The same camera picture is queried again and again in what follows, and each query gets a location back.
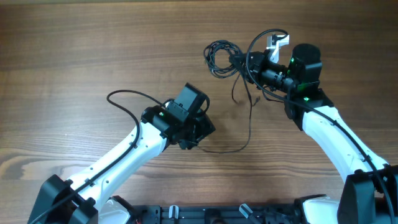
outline white arm segment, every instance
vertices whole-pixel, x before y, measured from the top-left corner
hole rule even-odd
[[[150,123],[140,123],[140,127],[141,133],[137,142],[137,148],[133,148],[122,160],[96,179],[93,186],[88,186],[79,193],[84,199],[93,198],[96,201],[94,207],[99,212],[114,191],[117,190],[130,175],[135,173],[135,171],[148,160],[158,156],[165,149],[167,139],[160,136],[160,131],[157,128],[153,127]],[[123,141],[93,165],[69,177],[69,179],[73,181],[71,188],[73,190],[79,188],[79,186],[85,183],[86,179],[92,178],[99,171],[116,160],[130,146],[130,142],[133,142],[136,130],[135,127]]]
[[[316,110],[326,114],[331,119],[336,120],[347,132],[352,135],[355,141],[362,147],[367,155],[372,159],[377,169],[383,169],[384,164],[388,164],[383,158],[376,155],[370,150],[352,130],[344,123],[338,111],[334,107],[322,106],[315,108]],[[340,173],[345,183],[347,175],[354,174],[354,171],[361,169],[364,172],[372,171],[364,157],[348,139],[348,137],[336,126],[331,124],[324,117],[314,113],[304,113],[303,130],[307,135],[313,138],[329,157],[333,165]]]

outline wooden table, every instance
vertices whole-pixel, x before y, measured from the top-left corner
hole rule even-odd
[[[0,7],[0,223],[25,223],[40,185],[63,179],[115,146],[134,127],[106,102],[118,89],[175,97],[190,82],[211,98],[217,131],[200,143],[226,151],[246,142],[249,105],[243,84],[212,77],[202,51],[228,39],[246,51],[261,31],[289,31],[281,51],[319,46],[321,87],[353,131],[398,163],[398,25],[394,1],[191,1]],[[265,40],[256,50],[263,50]],[[254,96],[260,92],[250,86]],[[153,102],[114,99],[140,115]],[[237,154],[169,147],[116,192],[132,204],[237,205],[291,202],[328,194],[343,182],[319,146],[261,100],[252,140]]]

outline robotic arm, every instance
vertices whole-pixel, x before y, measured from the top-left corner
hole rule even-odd
[[[287,44],[287,33],[272,34],[268,37],[264,52],[247,55],[235,50],[233,54],[230,53],[229,61],[247,82],[255,83],[259,89],[266,86],[272,91],[286,93],[284,98],[275,97],[284,101],[288,118],[320,145],[345,183],[340,202],[330,200],[326,195],[313,195],[298,198],[294,204],[265,205],[252,209],[243,204],[239,208],[219,207],[215,210],[207,207],[178,208],[175,205],[170,208],[137,207],[119,197],[111,197],[140,166],[158,156],[169,145],[179,144],[182,149],[191,149],[215,130],[206,115],[209,98],[194,86],[186,84],[176,100],[147,108],[141,116],[139,127],[135,127],[123,141],[93,165],[66,181],[56,175],[46,180],[30,214],[29,223],[370,224],[389,223],[391,208],[391,222],[394,223],[398,220],[398,166],[391,167],[373,153],[347,127],[333,103],[318,88],[322,69],[318,48],[310,44],[297,45],[286,67],[277,62],[280,48]],[[218,49],[231,52],[230,47],[219,46]],[[207,107],[201,110],[205,101]],[[141,131],[134,148],[92,181],[95,175],[131,146],[137,128]],[[355,143],[366,152],[365,155]],[[382,178],[383,184],[378,182],[376,174]],[[375,197],[375,189],[389,195],[391,206],[386,206],[386,198]],[[54,208],[54,205],[67,197],[70,200]]]

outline wooden surface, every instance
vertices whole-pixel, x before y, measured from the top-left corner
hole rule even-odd
[[[228,39],[246,51],[261,31],[289,31],[281,51],[319,46],[321,87],[353,131],[398,163],[398,25],[394,1],[193,1],[0,7],[0,223],[24,223],[42,182],[66,179],[133,128],[105,96],[118,89],[175,97],[190,82],[211,98],[217,131],[201,147],[230,150],[248,134],[248,100],[233,78],[213,78],[202,50]],[[265,41],[259,42],[261,50]],[[251,86],[253,95],[260,93]],[[114,99],[136,115],[153,103]],[[132,204],[291,202],[343,182],[327,156],[286,118],[282,104],[253,109],[252,141],[238,154],[170,147],[116,192]]]

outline brown tabletop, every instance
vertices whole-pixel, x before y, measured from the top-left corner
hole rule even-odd
[[[92,164],[134,127],[106,102],[118,89],[161,101],[190,82],[211,99],[217,131],[200,143],[226,151],[248,135],[243,84],[212,77],[202,51],[227,39],[246,51],[270,28],[285,29],[287,64],[307,42],[322,52],[321,87],[350,128],[398,163],[398,23],[394,1],[190,1],[0,7],[0,223],[25,223],[40,185]],[[255,50],[264,50],[261,40]],[[261,93],[250,86],[252,95]],[[114,97],[137,116],[153,102]],[[250,145],[237,154],[169,147],[115,193],[132,204],[238,205],[328,194],[343,182],[284,106],[254,108]]]

